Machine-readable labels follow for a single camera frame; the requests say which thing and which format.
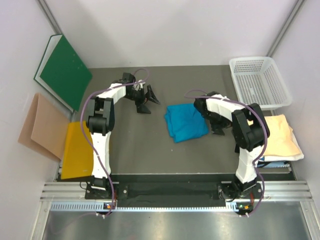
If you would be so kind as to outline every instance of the metal pole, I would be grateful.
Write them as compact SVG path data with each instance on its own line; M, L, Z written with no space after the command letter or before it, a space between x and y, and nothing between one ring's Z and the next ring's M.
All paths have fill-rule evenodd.
M45 17L47 18L48 22L50 23L53 31L55 34L62 34L62 30L59 27L58 22L56 21L54 15L52 14L46 0L36 0L39 4L40 8L42 9Z
M292 22L294 21L294 19L296 18L296 16L298 15L299 11L301 10L301 8L303 7L303 4L306 2L306 0L297 0L289 14L289 16L287 17L287 19L285 20L283 26L281 27L278 35L276 36L275 40L273 41L268 53L267 53L267 57L272 57L275 54L275 51L277 50L278 46L280 45L282 39L284 38L285 34L287 33L290 25L292 24Z

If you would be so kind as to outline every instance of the blue towel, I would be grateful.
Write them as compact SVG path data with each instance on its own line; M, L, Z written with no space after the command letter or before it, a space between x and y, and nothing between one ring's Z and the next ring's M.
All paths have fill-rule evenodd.
M200 138L209 133L205 119L192 103L168 106L164 119L175 143Z

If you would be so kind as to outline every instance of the green book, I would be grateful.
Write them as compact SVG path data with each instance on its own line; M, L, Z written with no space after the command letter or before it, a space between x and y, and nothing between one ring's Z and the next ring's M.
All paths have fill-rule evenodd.
M53 35L45 48L34 80L70 110L79 111L92 74L62 34Z

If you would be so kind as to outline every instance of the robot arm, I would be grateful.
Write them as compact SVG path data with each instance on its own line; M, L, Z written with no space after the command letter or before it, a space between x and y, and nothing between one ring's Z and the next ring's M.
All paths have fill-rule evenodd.
M135 102L136 111L138 113L150 114L151 112L145 106L145 103L151 101L160 104L151 86L147 86L147 93L145 93L145 83L141 83L140 81L134 85L117 87L119 85L131 84L134 82L136 82L135 76L130 73L124 73L122 79L114 81L111 84L111 90L92 97L86 108L86 126L89 128L93 146L99 153L101 162L109 175L111 174L109 164L109 141L111 132L115 126L114 105L119 99L127 98ZM98 156L95 152L93 153L92 176L94 177L94 183L91 187L105 190L107 175L101 168Z
M235 103L227 102L217 92L208 93L207 96L214 96L221 99L198 98L194 102L195 108L205 119L210 121L212 133L224 135L223 128L232 126L232 133L236 142L236 151L239 151L239 164L235 173L233 185L238 192L245 192L254 187L257 182L257 174L253 165L254 159L261 153L264 134L258 120L251 112ZM258 104L251 104L250 107L262 119L269 137L270 132Z

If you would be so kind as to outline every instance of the laundry basket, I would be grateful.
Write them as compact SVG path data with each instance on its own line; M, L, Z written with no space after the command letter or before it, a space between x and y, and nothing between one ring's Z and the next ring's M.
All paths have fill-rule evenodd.
M229 62L238 100L257 103L262 110L275 110L292 103L276 62L271 57L233 58Z

